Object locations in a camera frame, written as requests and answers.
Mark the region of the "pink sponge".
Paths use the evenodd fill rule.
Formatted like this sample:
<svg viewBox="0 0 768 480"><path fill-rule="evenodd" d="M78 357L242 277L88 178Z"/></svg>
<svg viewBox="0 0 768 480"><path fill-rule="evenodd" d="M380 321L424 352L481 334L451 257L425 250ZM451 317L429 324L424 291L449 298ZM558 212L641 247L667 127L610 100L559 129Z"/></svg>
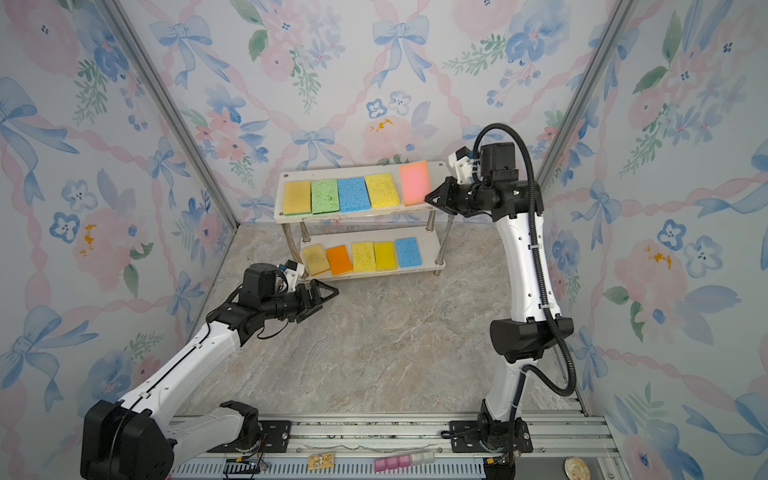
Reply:
<svg viewBox="0 0 768 480"><path fill-rule="evenodd" d="M403 204L413 206L425 201L431 189L429 165L426 161L405 163L399 167Z"/></svg>

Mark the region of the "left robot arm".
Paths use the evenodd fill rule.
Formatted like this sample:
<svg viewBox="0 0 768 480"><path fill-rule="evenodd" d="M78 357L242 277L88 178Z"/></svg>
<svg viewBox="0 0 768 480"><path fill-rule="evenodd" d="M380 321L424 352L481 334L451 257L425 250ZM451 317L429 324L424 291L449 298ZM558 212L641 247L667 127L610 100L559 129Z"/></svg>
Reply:
<svg viewBox="0 0 768 480"><path fill-rule="evenodd" d="M338 296L336 287L302 281L302 265L254 263L200 330L157 372L115 401L100 400L84 417L80 475L84 479L165 479L219 446L259 454L268 438L257 408L229 400L207 415L175 424L194 390L267 322L300 323Z"/></svg>

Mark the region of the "bright yellow sponge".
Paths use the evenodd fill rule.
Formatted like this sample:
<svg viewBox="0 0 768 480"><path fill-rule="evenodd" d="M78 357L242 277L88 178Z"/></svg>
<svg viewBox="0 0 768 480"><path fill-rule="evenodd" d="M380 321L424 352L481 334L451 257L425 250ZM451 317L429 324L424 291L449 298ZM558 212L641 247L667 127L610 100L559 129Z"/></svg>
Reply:
<svg viewBox="0 0 768 480"><path fill-rule="evenodd" d="M375 243L374 254L377 271L394 271L398 269L398 260L394 242Z"/></svg>

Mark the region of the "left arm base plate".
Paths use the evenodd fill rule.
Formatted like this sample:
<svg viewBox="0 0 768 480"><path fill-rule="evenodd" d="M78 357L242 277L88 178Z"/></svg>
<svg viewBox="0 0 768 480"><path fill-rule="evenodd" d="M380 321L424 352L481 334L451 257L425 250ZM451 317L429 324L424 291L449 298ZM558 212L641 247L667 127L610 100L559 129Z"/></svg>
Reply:
<svg viewBox="0 0 768 480"><path fill-rule="evenodd" d="M209 453L286 453L292 426L289 420L260 420L252 439L237 439L214 447Z"/></svg>

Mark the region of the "pale yellow orange-backed sponge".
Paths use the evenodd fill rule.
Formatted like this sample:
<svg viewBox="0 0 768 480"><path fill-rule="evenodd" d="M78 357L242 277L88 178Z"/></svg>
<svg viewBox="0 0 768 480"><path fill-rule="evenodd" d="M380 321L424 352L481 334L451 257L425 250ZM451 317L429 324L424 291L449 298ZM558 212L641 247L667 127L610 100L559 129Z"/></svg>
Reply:
<svg viewBox="0 0 768 480"><path fill-rule="evenodd" d="M323 274L331 269L326 250L321 244L314 244L301 250L303 263L311 276Z"/></svg>

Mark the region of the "yellow cellulose sponge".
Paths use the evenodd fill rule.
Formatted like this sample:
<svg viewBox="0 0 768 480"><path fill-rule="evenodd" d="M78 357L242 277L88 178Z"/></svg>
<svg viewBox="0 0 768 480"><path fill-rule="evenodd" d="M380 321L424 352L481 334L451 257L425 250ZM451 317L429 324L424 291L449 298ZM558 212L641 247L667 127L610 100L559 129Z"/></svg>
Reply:
<svg viewBox="0 0 768 480"><path fill-rule="evenodd" d="M367 273L376 270L375 248L373 242L353 243L352 257L354 273Z"/></svg>

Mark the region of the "yellow green-backed sponge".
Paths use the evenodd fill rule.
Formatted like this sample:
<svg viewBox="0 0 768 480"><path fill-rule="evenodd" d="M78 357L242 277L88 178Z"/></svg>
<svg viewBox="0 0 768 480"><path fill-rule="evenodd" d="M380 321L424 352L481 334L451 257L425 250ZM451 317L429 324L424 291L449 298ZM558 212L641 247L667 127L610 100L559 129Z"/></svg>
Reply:
<svg viewBox="0 0 768 480"><path fill-rule="evenodd" d="M292 181L284 184L282 213L284 216L312 213L310 181Z"/></svg>

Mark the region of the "orange sponge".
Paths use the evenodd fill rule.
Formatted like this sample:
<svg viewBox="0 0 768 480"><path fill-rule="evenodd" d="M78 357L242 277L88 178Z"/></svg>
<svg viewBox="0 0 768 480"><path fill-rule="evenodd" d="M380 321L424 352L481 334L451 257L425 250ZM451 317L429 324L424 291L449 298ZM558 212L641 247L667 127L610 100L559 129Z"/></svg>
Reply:
<svg viewBox="0 0 768 480"><path fill-rule="evenodd" d="M353 271L353 263L345 245L327 249L326 256L333 276L341 276Z"/></svg>

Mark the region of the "blue sponge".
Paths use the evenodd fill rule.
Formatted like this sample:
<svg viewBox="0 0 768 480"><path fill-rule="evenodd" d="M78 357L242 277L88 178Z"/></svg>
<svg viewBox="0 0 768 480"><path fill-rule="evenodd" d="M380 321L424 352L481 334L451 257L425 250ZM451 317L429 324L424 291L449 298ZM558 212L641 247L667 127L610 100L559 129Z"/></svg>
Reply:
<svg viewBox="0 0 768 480"><path fill-rule="evenodd" d="M395 249L400 268L415 268L423 264L418 240L415 237L397 239Z"/></svg>
<svg viewBox="0 0 768 480"><path fill-rule="evenodd" d="M341 213L354 213L371 209L368 190L363 177L339 179L337 187Z"/></svg>

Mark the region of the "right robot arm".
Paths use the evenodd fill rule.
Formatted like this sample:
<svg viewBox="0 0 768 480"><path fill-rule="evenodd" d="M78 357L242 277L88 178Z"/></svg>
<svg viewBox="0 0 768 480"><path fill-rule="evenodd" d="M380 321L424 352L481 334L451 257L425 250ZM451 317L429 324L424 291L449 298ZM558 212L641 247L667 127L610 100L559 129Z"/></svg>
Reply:
<svg viewBox="0 0 768 480"><path fill-rule="evenodd" d="M450 176L427 194L426 202L452 217L490 215L504 247L511 282L511 314L494 320L490 339L499 357L491 389L481 404L474 440L498 450L504 440L522 434L519 405L529 376L561 397L575 392L577 376L565 354L565 385L550 379L537 362L554 347L566 352L572 319L562 315L546 269L543 248L543 202L534 177L520 179L515 144L484 145L477 152L463 147L448 159Z"/></svg>

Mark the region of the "green sponge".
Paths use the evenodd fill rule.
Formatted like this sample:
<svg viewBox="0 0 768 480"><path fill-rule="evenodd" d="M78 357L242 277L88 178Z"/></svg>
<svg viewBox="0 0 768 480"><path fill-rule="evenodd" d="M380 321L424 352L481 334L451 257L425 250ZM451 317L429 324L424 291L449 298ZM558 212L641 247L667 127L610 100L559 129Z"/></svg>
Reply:
<svg viewBox="0 0 768 480"><path fill-rule="evenodd" d="M311 182L311 208L313 215L340 211L338 182L335 179Z"/></svg>

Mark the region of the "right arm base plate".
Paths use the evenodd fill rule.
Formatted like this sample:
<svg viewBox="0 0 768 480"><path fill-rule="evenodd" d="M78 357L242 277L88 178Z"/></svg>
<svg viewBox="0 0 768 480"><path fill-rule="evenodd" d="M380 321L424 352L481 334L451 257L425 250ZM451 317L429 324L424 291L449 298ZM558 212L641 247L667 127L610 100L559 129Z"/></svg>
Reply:
<svg viewBox="0 0 768 480"><path fill-rule="evenodd" d="M528 424L522 418L491 424L454 420L440 436L450 442L453 453L523 454L534 449Z"/></svg>

